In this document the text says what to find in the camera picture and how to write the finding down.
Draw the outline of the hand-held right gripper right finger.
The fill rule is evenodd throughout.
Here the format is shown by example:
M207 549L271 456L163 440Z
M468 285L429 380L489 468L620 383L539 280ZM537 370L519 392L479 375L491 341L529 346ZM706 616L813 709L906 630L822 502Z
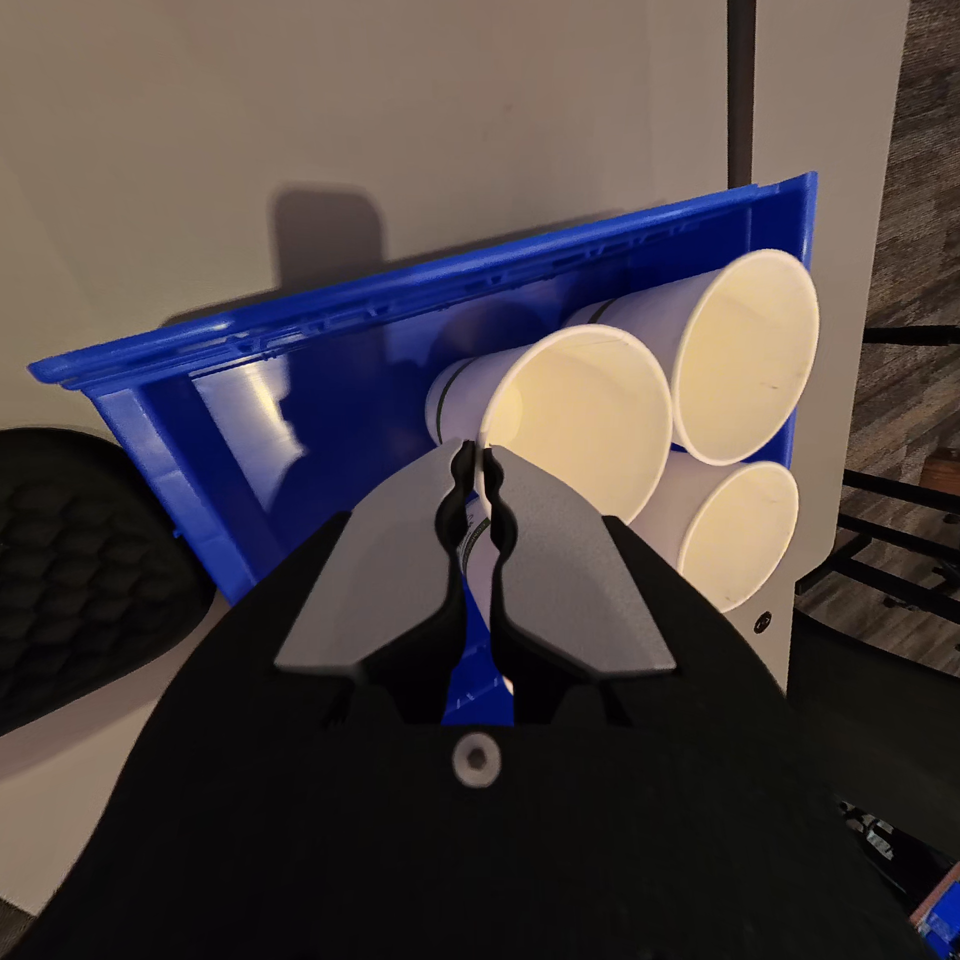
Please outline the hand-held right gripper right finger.
M618 682L677 669L605 517L504 446L483 452L490 536L491 654L513 686L513 724L549 725L568 695L604 713Z

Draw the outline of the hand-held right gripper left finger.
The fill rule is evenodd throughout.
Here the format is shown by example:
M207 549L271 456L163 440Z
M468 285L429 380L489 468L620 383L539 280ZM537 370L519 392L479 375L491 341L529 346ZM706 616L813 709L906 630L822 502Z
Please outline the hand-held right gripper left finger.
M476 443L452 439L353 509L274 659L294 674L385 690L410 724L439 724L464 654L457 547Z

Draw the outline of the white paper cup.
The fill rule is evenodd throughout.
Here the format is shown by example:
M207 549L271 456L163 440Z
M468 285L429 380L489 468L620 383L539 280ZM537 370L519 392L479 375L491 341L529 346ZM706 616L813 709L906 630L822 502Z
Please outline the white paper cup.
M630 529L726 614L775 571L798 513L797 483L780 463L711 465L672 451Z
M583 306L564 328L630 333L654 355L671 395L673 442L728 466L756 454L795 410L817 352L809 270L776 248L723 268Z
M449 364L426 393L424 419L437 446L476 444L486 510L482 452L501 447L626 524L659 486L673 437L660 362L634 335L598 322Z

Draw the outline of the blue plastic bin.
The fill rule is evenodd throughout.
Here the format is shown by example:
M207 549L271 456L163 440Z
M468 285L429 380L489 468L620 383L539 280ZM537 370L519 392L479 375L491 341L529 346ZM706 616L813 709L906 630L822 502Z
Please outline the blue plastic bin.
M817 174L747 186L291 294L44 359L80 390L236 602L437 445L426 394L450 364L534 344L584 306L777 249L810 267ZM457 547L490 618L498 549L474 486Z

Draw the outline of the black textured pad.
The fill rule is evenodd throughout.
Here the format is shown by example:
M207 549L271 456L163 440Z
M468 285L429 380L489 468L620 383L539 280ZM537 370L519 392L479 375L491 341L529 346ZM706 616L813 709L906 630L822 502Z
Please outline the black textured pad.
M216 593L120 446L64 428L2 430L2 735L166 653Z

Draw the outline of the black office chair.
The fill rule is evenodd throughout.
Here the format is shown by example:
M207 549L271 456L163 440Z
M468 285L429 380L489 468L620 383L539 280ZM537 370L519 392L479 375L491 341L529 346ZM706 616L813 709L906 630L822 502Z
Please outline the black office chair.
M959 679L794 610L786 699L834 792L959 857Z

